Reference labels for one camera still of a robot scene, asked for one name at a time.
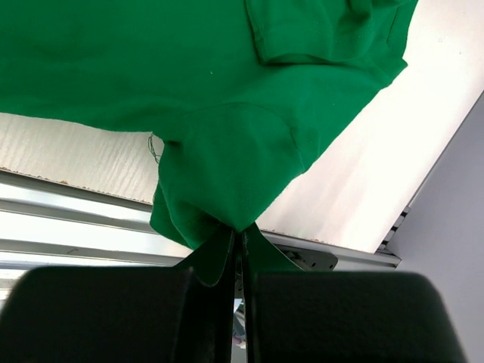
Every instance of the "gray wall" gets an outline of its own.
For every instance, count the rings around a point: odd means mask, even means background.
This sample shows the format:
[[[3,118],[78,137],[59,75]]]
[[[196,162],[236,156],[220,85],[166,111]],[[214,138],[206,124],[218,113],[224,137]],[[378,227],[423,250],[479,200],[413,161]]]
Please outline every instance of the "gray wall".
[[[471,363],[484,362],[484,96],[464,121],[390,241],[399,271],[441,292]]]

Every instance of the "green cloth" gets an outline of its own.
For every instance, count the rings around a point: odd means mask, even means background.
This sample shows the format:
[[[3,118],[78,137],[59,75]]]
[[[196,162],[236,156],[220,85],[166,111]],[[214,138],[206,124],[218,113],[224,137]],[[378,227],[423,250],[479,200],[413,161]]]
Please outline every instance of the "green cloth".
[[[254,222],[405,68],[415,5],[3,0],[0,111],[154,132],[151,225],[195,248]]]

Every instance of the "green shirt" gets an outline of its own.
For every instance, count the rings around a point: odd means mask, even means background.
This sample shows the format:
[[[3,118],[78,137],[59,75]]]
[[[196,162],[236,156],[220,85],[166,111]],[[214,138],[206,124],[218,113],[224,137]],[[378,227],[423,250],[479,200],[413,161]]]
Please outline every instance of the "green shirt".
[[[254,222],[405,68],[415,5],[3,0],[0,111],[154,132],[151,225],[195,248]]]

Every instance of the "white wooden surface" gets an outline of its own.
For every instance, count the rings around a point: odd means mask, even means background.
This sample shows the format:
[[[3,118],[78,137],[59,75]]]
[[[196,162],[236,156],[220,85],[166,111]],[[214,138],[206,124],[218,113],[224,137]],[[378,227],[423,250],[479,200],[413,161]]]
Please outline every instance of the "white wooden surface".
[[[420,0],[405,59],[261,228],[377,249],[484,89],[484,2]],[[0,168],[149,203],[157,165],[147,137],[0,114]]]

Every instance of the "metal frame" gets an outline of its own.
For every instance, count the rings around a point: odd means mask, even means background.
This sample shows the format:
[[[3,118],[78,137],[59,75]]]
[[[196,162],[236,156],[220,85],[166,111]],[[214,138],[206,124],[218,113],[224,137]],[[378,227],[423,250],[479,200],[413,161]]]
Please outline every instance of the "metal frame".
[[[26,256],[32,254],[64,258],[60,264],[75,258],[76,263],[86,259],[86,264],[174,265],[191,251],[154,232],[150,211],[146,203],[0,172],[0,268],[17,263],[12,256],[6,259],[6,253],[16,253],[26,267],[44,263],[28,261]],[[400,263],[384,252],[363,253],[263,234],[283,252],[298,252],[308,259],[332,253],[339,260],[336,270],[393,271]]]

